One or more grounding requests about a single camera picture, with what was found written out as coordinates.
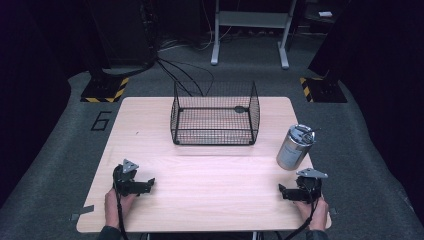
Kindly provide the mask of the person's right hand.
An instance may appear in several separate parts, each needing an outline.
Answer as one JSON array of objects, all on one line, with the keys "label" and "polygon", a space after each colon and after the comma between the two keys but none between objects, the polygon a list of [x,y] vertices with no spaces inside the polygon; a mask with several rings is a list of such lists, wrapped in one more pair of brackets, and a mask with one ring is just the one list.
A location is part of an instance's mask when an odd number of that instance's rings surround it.
[{"label": "person's right hand", "polygon": [[329,205],[323,197],[319,198],[314,204],[294,201],[294,205],[304,221],[312,217],[308,225],[309,230],[326,230]]}]

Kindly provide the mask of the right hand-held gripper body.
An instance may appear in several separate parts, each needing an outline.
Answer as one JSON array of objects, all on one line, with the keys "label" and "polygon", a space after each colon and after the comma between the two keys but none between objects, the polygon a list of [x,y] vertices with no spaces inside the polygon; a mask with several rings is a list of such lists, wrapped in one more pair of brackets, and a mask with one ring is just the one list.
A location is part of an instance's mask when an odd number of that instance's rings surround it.
[{"label": "right hand-held gripper body", "polygon": [[297,171],[296,174],[298,175],[296,183],[300,191],[299,201],[314,202],[321,197],[322,180],[328,178],[327,173],[306,168]]}]

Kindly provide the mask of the black hazard-striped stand base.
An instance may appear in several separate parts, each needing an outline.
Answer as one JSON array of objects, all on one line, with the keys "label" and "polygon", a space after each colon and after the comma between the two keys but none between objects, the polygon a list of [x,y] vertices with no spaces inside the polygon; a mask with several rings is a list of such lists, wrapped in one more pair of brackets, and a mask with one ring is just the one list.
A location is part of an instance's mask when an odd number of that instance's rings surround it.
[{"label": "black hazard-striped stand base", "polygon": [[300,84],[306,100],[311,103],[346,103],[338,83],[328,82],[322,78],[300,78]]},{"label": "black hazard-striped stand base", "polygon": [[128,78],[109,77],[102,80],[91,79],[83,90],[80,101],[90,103],[117,102],[124,93]]}]

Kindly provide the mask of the black equipment cabinet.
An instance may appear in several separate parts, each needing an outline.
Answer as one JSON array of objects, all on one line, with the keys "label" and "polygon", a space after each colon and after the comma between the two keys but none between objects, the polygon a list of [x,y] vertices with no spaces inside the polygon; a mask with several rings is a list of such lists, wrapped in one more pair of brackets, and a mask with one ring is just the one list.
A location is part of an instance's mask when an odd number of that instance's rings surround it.
[{"label": "black equipment cabinet", "polygon": [[157,15],[151,0],[86,0],[110,67],[141,68],[157,57]]}]

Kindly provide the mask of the silver metal canister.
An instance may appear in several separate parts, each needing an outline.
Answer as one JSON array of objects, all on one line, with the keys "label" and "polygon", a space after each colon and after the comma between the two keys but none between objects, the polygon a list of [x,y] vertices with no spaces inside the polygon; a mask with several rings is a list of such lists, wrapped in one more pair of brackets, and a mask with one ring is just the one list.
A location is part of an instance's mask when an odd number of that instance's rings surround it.
[{"label": "silver metal canister", "polygon": [[297,169],[314,144],[315,130],[303,124],[290,126],[277,154],[277,164],[285,170]]}]

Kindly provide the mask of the black tape floor mark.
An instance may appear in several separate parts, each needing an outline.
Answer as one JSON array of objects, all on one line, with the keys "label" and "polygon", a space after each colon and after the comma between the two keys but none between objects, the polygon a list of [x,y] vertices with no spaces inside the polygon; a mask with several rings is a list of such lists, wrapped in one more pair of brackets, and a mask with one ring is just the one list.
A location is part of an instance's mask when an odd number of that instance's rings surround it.
[{"label": "black tape floor mark", "polygon": [[111,114],[111,111],[100,111],[91,126],[91,131],[105,131],[109,124]]}]

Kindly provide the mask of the white metal stand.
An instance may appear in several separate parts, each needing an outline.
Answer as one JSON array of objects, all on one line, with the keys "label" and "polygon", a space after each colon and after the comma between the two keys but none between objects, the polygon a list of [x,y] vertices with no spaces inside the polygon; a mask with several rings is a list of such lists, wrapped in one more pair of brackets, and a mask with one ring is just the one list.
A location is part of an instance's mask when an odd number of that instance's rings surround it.
[{"label": "white metal stand", "polygon": [[220,9],[220,0],[215,0],[215,21],[214,21],[214,44],[210,63],[216,66],[219,62],[220,52],[220,27],[255,27],[283,29],[283,36],[277,43],[280,56],[281,68],[289,69],[286,43],[289,36],[294,10],[297,0],[290,0],[288,12],[266,13],[266,12],[243,12],[243,11],[223,11]]}]

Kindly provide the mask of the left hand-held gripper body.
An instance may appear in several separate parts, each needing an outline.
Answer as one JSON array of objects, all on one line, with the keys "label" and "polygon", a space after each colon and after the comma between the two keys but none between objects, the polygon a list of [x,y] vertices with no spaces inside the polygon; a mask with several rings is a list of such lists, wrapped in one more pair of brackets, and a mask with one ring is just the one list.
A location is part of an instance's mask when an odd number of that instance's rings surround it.
[{"label": "left hand-held gripper body", "polygon": [[113,188],[122,195],[136,194],[136,182],[134,177],[138,165],[128,159],[124,159],[113,171]]}]

